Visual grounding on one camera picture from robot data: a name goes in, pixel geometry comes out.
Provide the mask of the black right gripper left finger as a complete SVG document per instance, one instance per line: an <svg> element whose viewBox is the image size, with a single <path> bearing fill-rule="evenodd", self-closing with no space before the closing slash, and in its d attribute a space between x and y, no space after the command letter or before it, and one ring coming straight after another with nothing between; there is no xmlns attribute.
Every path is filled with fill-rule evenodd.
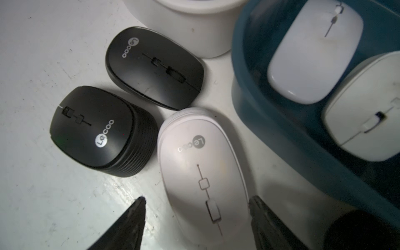
<svg viewBox="0 0 400 250"><path fill-rule="evenodd" d="M145 228L146 199L137 198L90 250L139 250Z"/></svg>

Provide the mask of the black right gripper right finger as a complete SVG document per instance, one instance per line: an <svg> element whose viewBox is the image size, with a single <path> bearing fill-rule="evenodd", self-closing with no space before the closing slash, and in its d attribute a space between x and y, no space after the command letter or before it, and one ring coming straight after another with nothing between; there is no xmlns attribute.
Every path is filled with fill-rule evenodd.
<svg viewBox="0 0 400 250"><path fill-rule="evenodd" d="M249 208L257 250L308 249L259 196L250 198Z"/></svg>

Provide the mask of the white mouse top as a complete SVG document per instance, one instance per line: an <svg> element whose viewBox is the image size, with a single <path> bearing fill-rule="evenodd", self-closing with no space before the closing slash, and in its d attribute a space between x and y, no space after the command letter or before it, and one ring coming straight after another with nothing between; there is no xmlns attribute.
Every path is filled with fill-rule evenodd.
<svg viewBox="0 0 400 250"><path fill-rule="evenodd" d="M231 122L205 108L175 112L161 125L157 158L185 238L209 249L232 245L250 209L247 162Z"/></svg>

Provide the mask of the white mouse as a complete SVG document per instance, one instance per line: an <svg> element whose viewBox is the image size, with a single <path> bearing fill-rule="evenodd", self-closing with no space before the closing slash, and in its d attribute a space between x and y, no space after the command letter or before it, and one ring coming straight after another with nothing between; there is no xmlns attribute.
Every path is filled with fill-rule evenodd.
<svg viewBox="0 0 400 250"><path fill-rule="evenodd" d="M340 83L323 114L334 142L367 161L400 152L400 53L373 56Z"/></svg>
<svg viewBox="0 0 400 250"><path fill-rule="evenodd" d="M361 39L361 15L339 1L307 1L276 49L267 70L285 98L314 104L342 77Z"/></svg>
<svg viewBox="0 0 400 250"><path fill-rule="evenodd" d="M185 238L209 249L232 245L250 209L247 162L231 122L205 108L175 112L161 125L157 158Z"/></svg>

